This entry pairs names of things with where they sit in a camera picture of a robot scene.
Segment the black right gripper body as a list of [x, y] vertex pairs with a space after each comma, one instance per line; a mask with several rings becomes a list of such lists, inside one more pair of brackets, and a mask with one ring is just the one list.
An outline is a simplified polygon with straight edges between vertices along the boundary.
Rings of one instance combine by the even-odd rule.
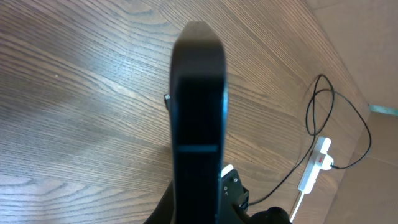
[[[145, 224], [175, 223], [173, 181], [164, 192], [155, 210], [144, 222]], [[244, 223], [247, 218], [249, 191], [240, 180], [236, 169], [222, 177], [221, 203], [218, 223]]]

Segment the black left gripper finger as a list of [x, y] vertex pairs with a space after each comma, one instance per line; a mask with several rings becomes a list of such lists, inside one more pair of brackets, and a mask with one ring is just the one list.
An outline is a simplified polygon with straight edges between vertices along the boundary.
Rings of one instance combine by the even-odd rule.
[[186, 24], [170, 64], [176, 223], [217, 223], [220, 212], [223, 44], [204, 21]]

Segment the blue screen Galaxy smartphone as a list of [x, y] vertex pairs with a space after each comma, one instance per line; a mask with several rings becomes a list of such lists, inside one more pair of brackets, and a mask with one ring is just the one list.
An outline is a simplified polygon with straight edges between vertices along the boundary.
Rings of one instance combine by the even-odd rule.
[[223, 90], [223, 101], [222, 101], [222, 151], [225, 150], [225, 139], [226, 139], [226, 127], [228, 120], [228, 87], [226, 86]]

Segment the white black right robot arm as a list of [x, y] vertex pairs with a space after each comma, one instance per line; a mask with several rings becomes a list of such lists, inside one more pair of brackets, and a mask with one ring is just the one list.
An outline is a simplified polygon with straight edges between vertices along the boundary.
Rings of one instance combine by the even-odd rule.
[[[227, 165], [221, 171], [222, 193], [218, 223], [243, 223], [243, 224], [282, 224], [290, 223], [288, 213], [280, 207], [271, 207], [255, 213], [247, 214], [249, 206], [249, 190], [241, 182], [237, 170]], [[145, 224], [176, 223], [174, 205], [174, 183], [170, 182], [160, 202]]]

